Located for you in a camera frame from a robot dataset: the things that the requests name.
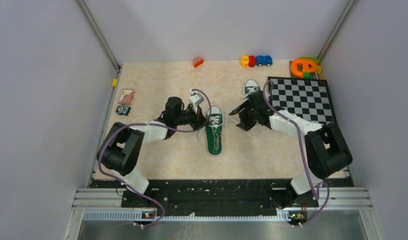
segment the metal pole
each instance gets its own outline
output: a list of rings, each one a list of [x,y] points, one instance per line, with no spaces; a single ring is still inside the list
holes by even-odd
[[[100,28],[95,22],[95,19],[92,16],[92,13],[89,10],[88,6],[86,5],[85,0],[75,0],[75,1],[77,5],[79,6],[80,10],[82,11],[84,17],[86,18],[86,21],[88,22],[90,26],[90,29],[92,30],[93,34],[98,40],[98,43],[101,46],[102,50],[104,51],[105,55],[107,56],[108,60],[110,60],[111,64],[114,66],[116,70],[119,70],[120,64],[117,62],[116,58],[114,57],[114,54],[111,51],[109,44],[107,43],[106,39],[104,38],[103,33],[101,32]]]
[[[338,21],[336,22],[333,30],[330,32],[329,37],[327,38],[326,42],[324,43],[322,50],[320,51],[317,59],[319,63],[321,63],[328,52],[329,47],[331,46],[332,42],[334,41],[335,37],[337,36],[338,32],[340,31],[341,27],[343,26],[345,20],[347,19],[349,13],[353,9],[354,5],[358,2],[358,0],[348,0],[347,5],[342,11],[341,16],[339,17]]]

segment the white wall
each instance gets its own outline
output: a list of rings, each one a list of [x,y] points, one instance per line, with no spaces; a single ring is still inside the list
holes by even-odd
[[[408,0],[360,1],[322,65],[357,183],[408,239]]]
[[[347,0],[86,0],[123,62],[317,56]]]
[[[0,0],[0,240],[62,237],[115,75],[74,0]]]

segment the shoe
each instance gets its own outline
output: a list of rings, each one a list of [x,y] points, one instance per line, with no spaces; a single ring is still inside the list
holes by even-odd
[[[254,93],[255,91],[260,90],[260,86],[259,84],[256,82],[256,80],[254,79],[248,79],[245,84],[244,84],[244,88],[243,88],[243,95],[244,95],[244,99],[246,99],[248,97],[249,94]]]
[[[222,125],[222,110],[218,106],[212,106],[209,124],[205,126],[205,135],[207,136],[207,152],[213,157],[222,153]]]

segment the table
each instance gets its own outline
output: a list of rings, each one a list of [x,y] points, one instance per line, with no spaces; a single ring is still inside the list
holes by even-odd
[[[187,105],[189,90],[204,91],[212,105],[219,106],[225,121],[230,111],[243,102],[242,88],[248,79],[261,87],[267,77],[290,77],[290,59],[273,60],[270,67],[243,68],[238,60],[205,61],[197,68],[191,61],[125,63],[112,104],[107,131],[115,122],[143,123],[156,119],[167,98],[177,96]],[[115,113],[123,89],[134,89],[128,116]],[[207,102],[201,107],[208,110]],[[212,157],[206,150],[205,132],[175,133],[168,140],[142,145],[137,168],[147,179],[275,179],[293,178],[303,170],[298,141],[281,132],[256,125],[249,132],[228,121],[222,129],[223,152]],[[190,130],[190,126],[179,126]],[[344,178],[340,171],[333,178]],[[108,179],[99,171],[97,180]]]

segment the black and white checkered board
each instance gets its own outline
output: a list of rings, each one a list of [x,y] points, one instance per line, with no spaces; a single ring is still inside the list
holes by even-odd
[[[336,121],[326,80],[268,77],[273,80],[271,100],[292,114],[311,122]]]

